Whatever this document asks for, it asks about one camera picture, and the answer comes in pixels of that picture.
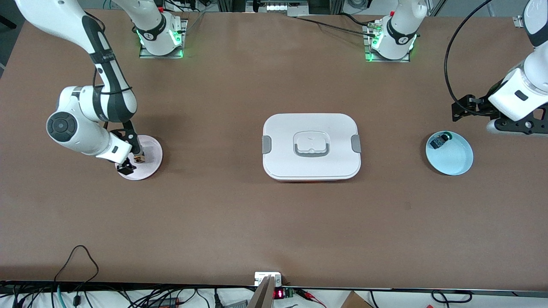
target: white lid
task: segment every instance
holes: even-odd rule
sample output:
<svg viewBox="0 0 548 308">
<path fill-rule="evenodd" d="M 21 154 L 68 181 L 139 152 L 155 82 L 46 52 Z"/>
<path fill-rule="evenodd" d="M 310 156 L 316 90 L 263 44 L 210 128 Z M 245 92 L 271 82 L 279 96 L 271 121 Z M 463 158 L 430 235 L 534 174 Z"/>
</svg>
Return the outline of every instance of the white lid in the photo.
<svg viewBox="0 0 548 308">
<path fill-rule="evenodd" d="M 262 165 L 276 180 L 349 179 L 360 152 L 356 122 L 342 113 L 279 113 L 262 130 Z"/>
</svg>

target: brown table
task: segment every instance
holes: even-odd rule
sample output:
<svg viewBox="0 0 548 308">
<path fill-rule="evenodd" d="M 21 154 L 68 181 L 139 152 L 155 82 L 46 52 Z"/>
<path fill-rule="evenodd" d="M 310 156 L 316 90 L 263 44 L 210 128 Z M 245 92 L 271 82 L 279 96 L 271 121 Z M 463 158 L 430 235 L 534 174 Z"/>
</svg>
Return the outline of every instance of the brown table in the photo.
<svg viewBox="0 0 548 308">
<path fill-rule="evenodd" d="M 90 84 L 93 66 L 26 23 L 0 81 L 0 279 L 50 280 L 85 244 L 97 281 L 250 284 L 276 270 L 294 286 L 548 290 L 547 141 L 488 134 L 486 118 L 451 121 L 442 65 L 461 19 L 427 18 L 412 62 L 383 64 L 364 60 L 358 35 L 231 13 L 206 14 L 183 59 L 140 60 L 123 12 L 93 14 L 134 87 L 134 123 L 161 141 L 164 162 L 132 182 L 50 140 L 60 91 Z M 511 19 L 470 20 L 450 57 L 457 96 L 483 95 L 531 51 Z M 350 115 L 360 172 L 269 178 L 262 125 L 281 112 Z M 462 176 L 423 156 L 445 129 L 474 149 Z M 92 272 L 80 251 L 61 279 Z"/>
</svg>

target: round white plate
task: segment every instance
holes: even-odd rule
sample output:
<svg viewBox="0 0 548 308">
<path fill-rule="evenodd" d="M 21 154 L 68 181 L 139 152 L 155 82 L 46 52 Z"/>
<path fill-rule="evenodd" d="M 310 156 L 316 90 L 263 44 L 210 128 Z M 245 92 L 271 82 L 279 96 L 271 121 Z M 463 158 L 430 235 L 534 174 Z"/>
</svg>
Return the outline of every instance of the round white plate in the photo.
<svg viewBox="0 0 548 308">
<path fill-rule="evenodd" d="M 132 181 L 144 180 L 154 174 L 160 167 L 163 157 L 162 146 L 158 140 L 147 135 L 138 135 L 137 138 L 139 138 L 139 143 L 141 143 L 142 150 L 145 153 L 145 162 L 134 163 L 133 153 L 130 152 L 128 158 L 132 165 L 136 167 L 135 170 L 129 175 L 119 173 L 124 178 Z"/>
<path fill-rule="evenodd" d="M 444 132 L 453 138 L 447 140 L 441 147 L 434 149 L 430 142 Z M 426 158 L 436 170 L 448 175 L 461 175 L 472 167 L 474 153 L 472 147 L 461 135 L 447 130 L 437 132 L 426 142 Z"/>
</svg>

